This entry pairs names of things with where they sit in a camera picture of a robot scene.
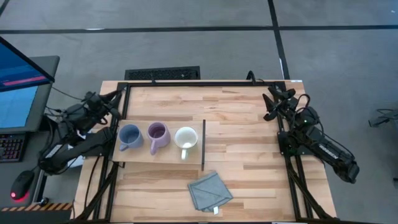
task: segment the computer monitor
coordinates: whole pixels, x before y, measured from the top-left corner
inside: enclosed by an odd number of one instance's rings
[[[0,92],[52,82],[54,77],[0,37]]]

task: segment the white mug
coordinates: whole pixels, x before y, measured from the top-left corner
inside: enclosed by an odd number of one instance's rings
[[[188,156],[188,150],[197,144],[198,134],[191,127],[183,127],[175,133],[174,141],[182,149],[181,159],[185,160]]]

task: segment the wooden tabletop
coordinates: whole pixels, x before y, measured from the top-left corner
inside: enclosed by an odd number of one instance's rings
[[[304,93],[302,82],[285,82],[297,95]],[[117,84],[117,81],[103,82],[101,94],[115,90]],[[118,170],[111,221],[293,221],[285,161],[276,138],[277,121],[263,120],[266,113],[263,93],[269,95],[263,86],[132,88],[128,120],[209,121],[205,170],[201,171],[195,164],[127,162],[124,169]],[[120,112],[122,107],[123,103],[119,105]],[[94,171],[88,201],[98,189],[101,160]],[[327,213],[336,216],[323,164],[313,156],[302,156],[302,160],[309,191]],[[76,214],[83,210],[94,162],[95,158],[88,158],[83,164],[75,197]],[[190,182],[213,171],[219,173],[234,197],[220,207],[218,215],[196,211],[187,188]],[[302,195],[298,189],[297,192],[300,211],[305,217]],[[103,197],[100,217],[104,217],[107,196],[106,193]]]

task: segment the keyboard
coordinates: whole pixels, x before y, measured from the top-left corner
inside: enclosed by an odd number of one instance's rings
[[[199,80],[199,66],[126,70],[125,80]]]
[[[0,162],[20,162],[25,153],[26,134],[0,134]]]

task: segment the mug handle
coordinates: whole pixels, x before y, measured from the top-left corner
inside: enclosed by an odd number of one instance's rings
[[[119,147],[119,150],[123,152],[123,151],[126,150],[128,147],[129,147],[128,145],[121,144],[120,147]]]
[[[187,150],[186,149],[182,149],[181,152],[181,159],[185,160],[187,158]]]
[[[154,155],[157,152],[157,146],[156,146],[156,142],[152,141],[152,143],[150,144],[150,154]]]

